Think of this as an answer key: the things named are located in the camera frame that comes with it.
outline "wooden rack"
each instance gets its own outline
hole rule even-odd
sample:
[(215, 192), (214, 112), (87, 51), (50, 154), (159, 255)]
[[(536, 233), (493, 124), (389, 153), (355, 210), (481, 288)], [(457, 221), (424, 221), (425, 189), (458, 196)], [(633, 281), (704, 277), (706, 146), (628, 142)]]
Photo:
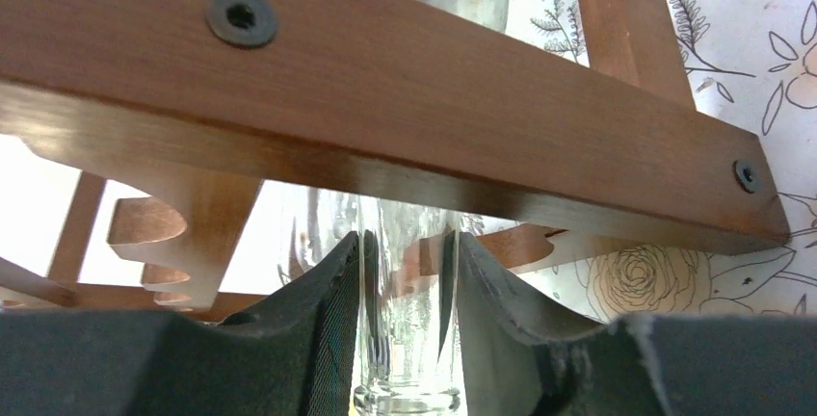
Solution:
[[(592, 68), (413, 0), (265, 0), (277, 34), (241, 49), (210, 1), (0, 0), (0, 133), (84, 171), (50, 275), (0, 261), (0, 298), (238, 310), (258, 297), (217, 290), (263, 179), (542, 225), (574, 238), (553, 263), (788, 239), (758, 138), (695, 111), (664, 0), (580, 0)], [(110, 231), (150, 292), (77, 282), (100, 177), (153, 196)]]

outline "screw head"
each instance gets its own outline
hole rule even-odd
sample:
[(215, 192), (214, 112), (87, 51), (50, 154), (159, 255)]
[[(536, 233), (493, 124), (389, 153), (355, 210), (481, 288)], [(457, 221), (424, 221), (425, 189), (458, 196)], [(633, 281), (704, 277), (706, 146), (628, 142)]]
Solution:
[(278, 20), (265, 0), (211, 0), (207, 8), (210, 30), (240, 48), (258, 48), (276, 36)]
[(760, 177), (751, 166), (751, 164), (744, 160), (737, 160), (733, 164), (735, 179), (738, 184), (744, 189), (746, 193), (757, 193), (760, 191)]

